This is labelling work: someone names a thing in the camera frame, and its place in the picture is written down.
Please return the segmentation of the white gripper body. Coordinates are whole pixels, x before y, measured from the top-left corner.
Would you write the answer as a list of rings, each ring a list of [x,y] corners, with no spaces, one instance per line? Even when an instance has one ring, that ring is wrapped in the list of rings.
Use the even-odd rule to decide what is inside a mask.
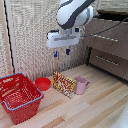
[[[47,46],[57,48],[75,45],[80,39],[80,28],[73,27],[66,30],[51,30],[47,33]]]

